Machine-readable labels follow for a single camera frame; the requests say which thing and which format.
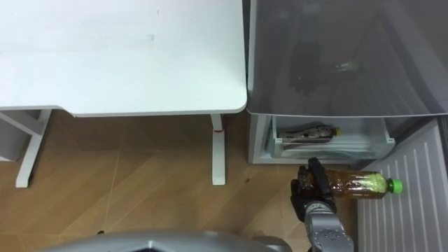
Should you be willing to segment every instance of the plastic bottle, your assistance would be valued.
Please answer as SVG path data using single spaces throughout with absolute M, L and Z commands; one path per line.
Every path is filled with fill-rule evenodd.
M 398 179 L 386 179 L 375 171 L 337 171 L 326 169 L 325 174 L 334 197 L 352 199 L 381 199 L 387 193 L 401 193 L 403 184 Z M 299 173 L 301 193 L 315 194 L 314 177 L 307 169 Z

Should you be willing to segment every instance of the freezer drawer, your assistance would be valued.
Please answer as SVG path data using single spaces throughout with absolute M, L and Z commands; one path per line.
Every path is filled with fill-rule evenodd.
M 294 130 L 303 125 L 323 123 L 338 127 L 339 136 L 328 143 L 288 143 L 279 132 Z M 292 118 L 272 117 L 267 152 L 273 158 L 323 160 L 368 160 L 383 158 L 391 152 L 395 140 L 389 136 L 383 118 Z

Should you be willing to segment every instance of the green bottle cap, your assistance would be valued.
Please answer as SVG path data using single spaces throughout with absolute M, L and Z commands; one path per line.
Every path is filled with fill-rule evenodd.
M 401 193 L 403 191 L 403 183 L 400 179 L 389 179 L 389 192 L 391 193 Z

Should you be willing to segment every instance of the item in drawer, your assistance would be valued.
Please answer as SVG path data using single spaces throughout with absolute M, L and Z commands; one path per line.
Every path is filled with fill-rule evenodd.
M 340 134 L 339 128 L 321 123 L 301 130 L 280 132 L 279 137 L 285 144 L 326 144 Z

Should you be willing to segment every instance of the desk leg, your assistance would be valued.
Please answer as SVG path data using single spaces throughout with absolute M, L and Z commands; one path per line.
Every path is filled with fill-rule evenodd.
M 211 156 L 211 182 L 215 186 L 225 185 L 225 134 L 221 114 L 211 114 L 213 144 Z
M 42 110 L 38 120 L 21 111 L 0 112 L 0 118 L 31 135 L 28 148 L 20 165 L 19 174 L 15 180 L 16 188 L 27 188 L 34 162 L 36 161 L 43 135 L 50 119 L 51 110 Z

